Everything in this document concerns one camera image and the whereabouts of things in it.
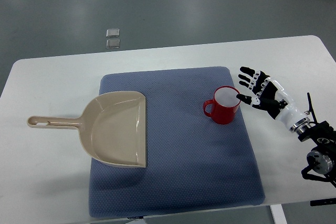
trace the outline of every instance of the robotic hand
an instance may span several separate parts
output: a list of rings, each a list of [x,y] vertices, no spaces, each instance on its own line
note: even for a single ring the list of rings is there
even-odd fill
[[[273,78],[262,71],[241,67],[239,84],[249,88],[257,97],[238,94],[237,98],[253,108],[265,110],[275,120],[281,121],[290,132],[296,132],[300,141],[311,138],[317,145],[307,155],[308,166],[301,173],[304,179],[331,182],[336,187],[336,131],[324,121],[317,123],[308,93],[309,111],[302,113],[293,98]],[[312,112],[314,121],[307,114]],[[314,170],[325,177],[309,174]]]

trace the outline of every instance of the blue mat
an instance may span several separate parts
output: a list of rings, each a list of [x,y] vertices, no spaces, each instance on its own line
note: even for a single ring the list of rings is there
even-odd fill
[[[223,85],[233,86],[224,67],[104,76],[100,94],[134,90],[146,96],[148,161],[147,168],[127,169],[92,159],[90,215],[136,217],[260,205],[264,190],[240,109],[227,125],[203,113],[203,102]]]

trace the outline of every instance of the robot finger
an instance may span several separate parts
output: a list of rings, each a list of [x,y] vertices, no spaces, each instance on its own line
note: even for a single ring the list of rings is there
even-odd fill
[[[252,103],[252,97],[249,97],[247,95],[238,94],[236,95],[236,98],[240,99],[243,103],[246,103],[248,105],[251,105]]]
[[[247,76],[244,76],[244,75],[242,75],[242,74],[239,74],[238,77],[241,78],[241,79],[244,80],[244,81],[251,82],[251,79],[250,79],[250,78],[248,78]]]
[[[245,86],[245,87],[247,87],[247,88],[249,88],[249,89],[251,89],[251,90],[252,90],[253,87],[255,86],[255,83],[254,83],[254,82],[247,83],[247,82],[245,82],[245,81],[240,81],[239,84],[240,84],[240,85],[243,85],[243,86]]]
[[[249,76],[253,77],[256,73],[254,69],[248,68],[248,67],[241,67],[240,71],[243,73],[248,74]]]

